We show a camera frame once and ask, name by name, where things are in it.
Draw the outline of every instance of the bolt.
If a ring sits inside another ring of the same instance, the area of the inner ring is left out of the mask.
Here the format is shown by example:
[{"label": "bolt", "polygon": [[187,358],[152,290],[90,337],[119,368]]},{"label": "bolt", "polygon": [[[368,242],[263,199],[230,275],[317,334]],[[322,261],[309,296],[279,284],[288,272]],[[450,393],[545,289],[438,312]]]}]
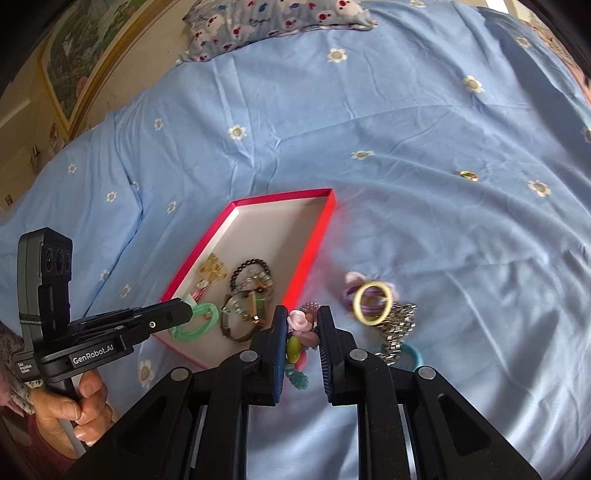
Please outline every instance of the bolt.
[{"label": "bolt", "polygon": [[435,370],[431,367],[421,367],[418,369],[418,375],[425,380],[433,380],[435,378]]},{"label": "bolt", "polygon": [[257,358],[258,353],[256,353],[254,350],[244,350],[240,354],[240,360],[242,360],[243,362],[254,362],[254,360],[256,360]]},{"label": "bolt", "polygon": [[187,370],[186,368],[175,368],[170,374],[170,377],[177,382],[182,382],[188,376],[189,370]]},{"label": "bolt", "polygon": [[368,353],[365,350],[361,350],[361,348],[356,348],[355,350],[351,350],[349,352],[349,356],[353,360],[358,360],[358,361],[362,362],[363,360],[365,360],[368,357]]}]

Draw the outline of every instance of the green bracelet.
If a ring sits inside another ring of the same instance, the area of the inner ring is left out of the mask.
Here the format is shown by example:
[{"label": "green bracelet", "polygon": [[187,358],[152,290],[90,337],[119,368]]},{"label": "green bracelet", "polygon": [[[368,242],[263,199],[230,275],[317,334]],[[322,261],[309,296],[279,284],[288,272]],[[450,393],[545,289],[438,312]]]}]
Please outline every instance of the green bracelet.
[{"label": "green bracelet", "polygon": [[192,298],[191,301],[188,301],[188,299],[185,299],[184,301],[191,305],[193,316],[205,315],[206,313],[212,314],[209,322],[199,328],[184,330],[183,325],[178,325],[168,329],[168,333],[175,340],[178,340],[179,342],[191,342],[205,335],[216,324],[217,320],[220,318],[220,311],[213,303],[195,303]]}]

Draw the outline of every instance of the pillow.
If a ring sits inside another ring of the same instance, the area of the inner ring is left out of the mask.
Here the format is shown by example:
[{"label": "pillow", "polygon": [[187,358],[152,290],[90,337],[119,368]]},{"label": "pillow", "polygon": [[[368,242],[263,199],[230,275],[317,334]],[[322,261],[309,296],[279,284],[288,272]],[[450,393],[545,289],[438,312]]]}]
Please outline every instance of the pillow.
[{"label": "pillow", "polygon": [[183,19],[192,39],[181,61],[207,61],[269,37],[377,25],[354,0],[198,0]]}]

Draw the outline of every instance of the red box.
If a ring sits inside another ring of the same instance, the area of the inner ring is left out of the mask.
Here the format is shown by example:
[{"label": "red box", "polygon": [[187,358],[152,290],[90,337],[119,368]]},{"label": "red box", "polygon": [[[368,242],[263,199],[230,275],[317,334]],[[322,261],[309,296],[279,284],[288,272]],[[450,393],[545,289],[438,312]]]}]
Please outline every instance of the red box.
[{"label": "red box", "polygon": [[[274,295],[268,321],[276,305],[285,305],[288,310],[297,308],[335,204],[332,189],[274,193],[230,203],[185,260],[161,301],[192,293],[199,280],[199,267],[214,253],[224,264],[228,276],[212,283],[200,303],[211,302],[220,308],[229,292],[229,279],[234,269],[245,260],[260,258],[268,263],[273,277]],[[206,322],[203,317],[194,317],[185,328],[196,328]],[[224,337],[219,325],[192,342],[175,340],[166,331],[155,335],[202,368],[216,367],[250,344]]]}]

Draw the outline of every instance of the bed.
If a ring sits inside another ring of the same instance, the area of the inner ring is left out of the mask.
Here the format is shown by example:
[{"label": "bed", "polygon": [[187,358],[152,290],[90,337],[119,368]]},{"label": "bed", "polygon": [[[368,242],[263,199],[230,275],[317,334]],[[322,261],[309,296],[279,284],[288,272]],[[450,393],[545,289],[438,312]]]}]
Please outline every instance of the bed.
[{"label": "bed", "polygon": [[[375,351],[375,329],[339,301],[343,276],[395,283],[418,306],[411,341],[425,362],[544,479],[560,478],[591,433],[589,106],[507,15],[364,6],[372,31],[183,63],[65,148],[0,222],[0,320],[18,331],[24,232],[73,239],[78,318],[157,302],[231,200],[332,187],[337,210],[302,301],[329,304]],[[328,405],[319,358],[309,362],[308,390],[253,408],[248,478],[357,478],[356,411]],[[102,368],[112,404],[125,412],[177,365],[194,368],[148,340]]]}]

